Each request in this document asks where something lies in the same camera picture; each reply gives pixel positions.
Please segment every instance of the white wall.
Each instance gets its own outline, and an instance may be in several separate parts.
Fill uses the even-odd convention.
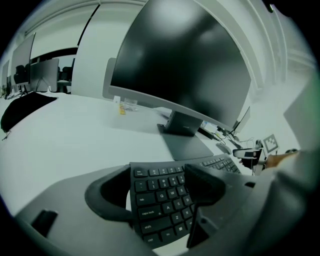
[[[103,99],[109,58],[116,58],[125,35],[141,10],[131,4],[102,4],[88,24],[74,62],[71,93]]]
[[[264,89],[258,102],[253,103],[247,98],[246,104],[251,106],[251,115],[239,134],[239,139],[247,140],[254,137],[255,141],[274,134],[280,146],[279,154],[292,148],[299,149],[299,143],[284,117],[284,112],[310,79],[310,73],[289,72],[286,83]]]
[[[96,7],[97,5],[90,5],[70,10],[31,31],[28,35],[36,32],[31,59],[53,51],[77,47],[82,31]]]

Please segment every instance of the monitor in background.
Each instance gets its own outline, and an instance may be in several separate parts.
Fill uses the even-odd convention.
[[[25,86],[30,83],[30,55],[36,33],[25,39],[12,54],[12,85]]]
[[[251,78],[228,32],[191,0],[149,0],[118,52],[109,93],[172,109],[159,130],[175,160],[212,156],[203,120],[232,130]]]
[[[7,86],[8,69],[9,69],[9,60],[3,65],[3,68],[2,68],[1,87]]]
[[[58,68],[58,58],[32,64],[30,68],[31,90],[34,92],[47,92],[50,87],[51,92],[56,92],[58,90]]]

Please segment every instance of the black cloth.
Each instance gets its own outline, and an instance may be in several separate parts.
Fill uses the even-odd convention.
[[[5,110],[1,118],[1,129],[7,133],[12,127],[32,112],[55,101],[57,98],[48,97],[36,92],[15,99]]]

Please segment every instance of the black keyboard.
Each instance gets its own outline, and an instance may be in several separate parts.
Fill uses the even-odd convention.
[[[152,249],[187,235],[195,210],[185,186],[185,164],[240,174],[227,154],[173,162],[131,162],[131,210],[134,231]]]

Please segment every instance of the white desk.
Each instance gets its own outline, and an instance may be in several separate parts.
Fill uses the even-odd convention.
[[[58,99],[27,116],[0,141],[0,193],[13,216],[60,180],[129,162],[173,161],[157,128],[166,119],[155,110],[139,107],[120,115],[111,101],[44,94]],[[10,102],[0,99],[1,116]],[[196,135],[215,155],[222,154],[215,140]],[[251,175],[231,157],[243,174]]]

